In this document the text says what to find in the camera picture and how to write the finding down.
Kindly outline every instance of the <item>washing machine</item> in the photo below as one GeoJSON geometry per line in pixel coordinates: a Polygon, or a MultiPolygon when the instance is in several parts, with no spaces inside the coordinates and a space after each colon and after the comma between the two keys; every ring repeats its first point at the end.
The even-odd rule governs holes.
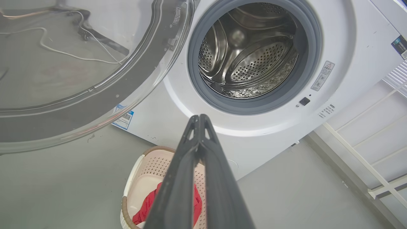
{"type": "Polygon", "coordinates": [[[400,33],[368,0],[200,1],[176,63],[127,131],[176,148],[189,117],[207,114],[239,179],[397,67],[400,33]]]}
{"type": "Polygon", "coordinates": [[[407,55],[395,0],[12,2],[0,14],[0,154],[112,122],[176,148],[189,117],[207,114],[239,179],[407,55]]]}

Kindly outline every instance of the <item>red clothing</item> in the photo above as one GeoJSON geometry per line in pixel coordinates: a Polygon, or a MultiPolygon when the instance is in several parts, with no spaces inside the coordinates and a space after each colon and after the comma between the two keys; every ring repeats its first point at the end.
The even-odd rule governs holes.
{"type": "MultiPolygon", "coordinates": [[[[133,223],[134,224],[139,224],[141,222],[146,221],[147,215],[150,212],[151,207],[153,206],[154,198],[158,194],[158,191],[161,187],[161,183],[157,185],[157,189],[150,192],[148,196],[144,199],[143,205],[141,206],[140,211],[138,211],[134,216],[133,216],[133,223]]],[[[202,200],[199,195],[199,192],[197,190],[196,185],[194,184],[194,226],[198,221],[199,215],[201,214],[202,211],[202,200]]]]}

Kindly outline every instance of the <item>pink laundry basket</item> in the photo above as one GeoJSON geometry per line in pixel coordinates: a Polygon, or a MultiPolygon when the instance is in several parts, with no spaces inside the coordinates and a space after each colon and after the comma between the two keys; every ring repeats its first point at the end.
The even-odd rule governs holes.
{"type": "MultiPolygon", "coordinates": [[[[131,170],[122,199],[120,223],[123,229],[137,229],[131,220],[140,210],[146,196],[157,188],[167,173],[175,151],[164,146],[155,146],[143,153],[131,170]]],[[[206,229],[205,166],[195,168],[194,183],[202,199],[202,212],[194,229],[206,229]]]]}

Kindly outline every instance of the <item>stainless steel drum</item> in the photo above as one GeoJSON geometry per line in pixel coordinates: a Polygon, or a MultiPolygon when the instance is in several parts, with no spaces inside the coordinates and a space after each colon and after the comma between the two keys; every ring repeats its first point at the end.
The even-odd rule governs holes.
{"type": "Polygon", "coordinates": [[[272,91],[297,61],[295,30],[290,14],[270,3],[251,3],[229,11],[202,41],[202,78],[217,93],[235,99],[272,91]]]}

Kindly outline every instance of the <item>gray floor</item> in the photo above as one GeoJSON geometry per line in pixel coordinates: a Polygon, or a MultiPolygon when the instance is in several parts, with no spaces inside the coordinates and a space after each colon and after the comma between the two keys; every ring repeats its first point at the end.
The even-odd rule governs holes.
{"type": "MultiPolygon", "coordinates": [[[[0,156],[0,228],[121,228],[126,179],[151,146],[108,126],[94,137],[0,156]]],[[[238,184],[258,229],[383,228],[305,142],[238,184]]]]}

